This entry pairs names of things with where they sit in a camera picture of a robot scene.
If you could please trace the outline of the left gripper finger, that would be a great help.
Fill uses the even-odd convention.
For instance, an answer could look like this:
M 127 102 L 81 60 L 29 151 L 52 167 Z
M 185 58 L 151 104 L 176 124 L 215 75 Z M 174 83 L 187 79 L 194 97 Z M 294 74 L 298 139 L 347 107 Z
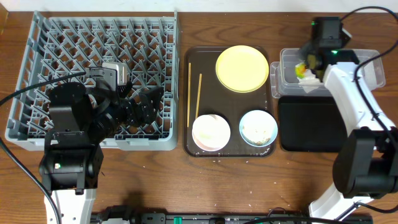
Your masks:
M 141 123 L 151 124 L 156 120 L 163 95 L 164 89 L 161 86 L 139 93 L 141 100 L 139 105 L 142 111 Z
M 132 82 L 128 81 L 125 85 L 118 86 L 118 95 L 120 98 L 125 98 L 128 96 L 132 90 Z

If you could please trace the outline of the green orange snack wrapper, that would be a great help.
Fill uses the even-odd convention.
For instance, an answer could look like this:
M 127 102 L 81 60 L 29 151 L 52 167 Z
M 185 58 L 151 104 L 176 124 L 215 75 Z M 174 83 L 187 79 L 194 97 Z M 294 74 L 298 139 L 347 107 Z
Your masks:
M 305 63 L 301 62 L 299 64 L 296 64 L 295 74 L 296 74 L 297 78 L 299 78 L 299 79 L 305 78 L 307 70 L 308 70 L 308 68 Z

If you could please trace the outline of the white paper napkin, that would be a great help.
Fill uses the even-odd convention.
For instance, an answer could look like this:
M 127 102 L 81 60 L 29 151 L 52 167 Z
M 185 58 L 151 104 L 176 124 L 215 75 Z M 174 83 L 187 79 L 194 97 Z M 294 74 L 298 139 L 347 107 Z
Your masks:
M 305 70 L 303 73 L 299 73 L 297 78 L 298 85 L 303 88 L 305 93 L 310 93 L 322 85 L 320 79 L 309 69 Z

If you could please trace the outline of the short wooden chopstick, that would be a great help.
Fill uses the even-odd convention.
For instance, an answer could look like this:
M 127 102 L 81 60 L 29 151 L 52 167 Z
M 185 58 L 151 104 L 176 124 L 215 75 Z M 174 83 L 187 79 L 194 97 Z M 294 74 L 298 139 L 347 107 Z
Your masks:
M 196 108 L 195 108 L 195 119 L 198 118 L 198 111 L 200 107 L 200 95 L 201 95 L 201 83 L 202 83 L 202 73 L 199 74 L 198 79 L 198 91 L 197 91 L 197 101 L 196 101 Z

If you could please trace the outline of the white cup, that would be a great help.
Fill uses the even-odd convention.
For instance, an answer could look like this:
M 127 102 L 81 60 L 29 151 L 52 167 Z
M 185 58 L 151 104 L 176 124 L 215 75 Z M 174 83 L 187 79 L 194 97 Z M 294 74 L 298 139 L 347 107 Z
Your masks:
M 204 114 L 194 120 L 192 133 L 206 136 L 221 150 L 229 142 L 231 128 L 223 117 L 217 114 Z

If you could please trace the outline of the light blue bowl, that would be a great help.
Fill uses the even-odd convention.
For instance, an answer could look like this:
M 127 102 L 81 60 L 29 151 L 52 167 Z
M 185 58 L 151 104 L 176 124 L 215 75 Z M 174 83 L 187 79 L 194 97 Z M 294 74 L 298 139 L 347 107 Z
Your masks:
M 270 146 L 277 138 L 277 121 L 266 111 L 252 110 L 241 118 L 239 133 L 243 140 L 251 146 Z

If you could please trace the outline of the long wooden chopstick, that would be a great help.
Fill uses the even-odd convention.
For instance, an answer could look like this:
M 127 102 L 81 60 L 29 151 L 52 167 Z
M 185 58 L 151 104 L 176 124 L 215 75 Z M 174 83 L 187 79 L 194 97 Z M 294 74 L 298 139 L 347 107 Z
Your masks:
M 192 64 L 188 63 L 188 85 L 187 85 L 187 128 L 190 125 L 190 95 L 191 95 Z

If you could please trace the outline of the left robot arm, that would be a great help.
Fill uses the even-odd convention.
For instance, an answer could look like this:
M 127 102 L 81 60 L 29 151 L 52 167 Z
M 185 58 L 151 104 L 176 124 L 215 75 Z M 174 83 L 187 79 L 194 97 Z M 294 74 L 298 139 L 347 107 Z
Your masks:
M 104 158 L 101 142 L 123 124 L 155 121 L 164 89 L 145 90 L 139 101 L 126 98 L 131 89 L 131 82 L 122 88 L 71 82 L 50 92 L 55 126 L 45 136 L 39 165 L 49 223 L 89 223 Z

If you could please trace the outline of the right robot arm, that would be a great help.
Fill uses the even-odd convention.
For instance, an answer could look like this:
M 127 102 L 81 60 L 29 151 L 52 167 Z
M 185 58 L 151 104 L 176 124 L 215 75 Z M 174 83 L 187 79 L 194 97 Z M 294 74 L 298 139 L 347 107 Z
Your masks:
M 333 164 L 333 183 L 308 207 L 321 222 L 342 221 L 358 207 L 397 192 L 397 127 L 368 88 L 363 63 L 345 48 L 350 39 L 339 17 L 316 17 L 311 38 L 300 49 L 331 93 L 348 134 Z

